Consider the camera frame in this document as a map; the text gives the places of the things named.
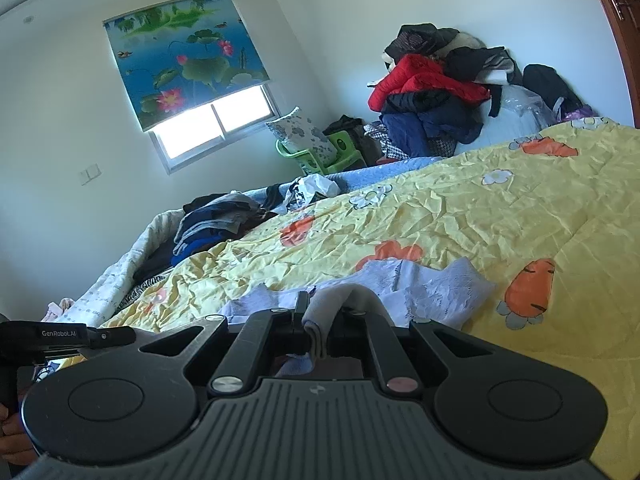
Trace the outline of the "person left hand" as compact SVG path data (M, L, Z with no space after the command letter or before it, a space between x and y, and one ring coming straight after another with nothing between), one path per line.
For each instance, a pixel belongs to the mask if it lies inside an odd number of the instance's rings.
M2 460L14 466L29 466L38 455L23 427L20 415L11 414L0 405L1 437L0 454Z

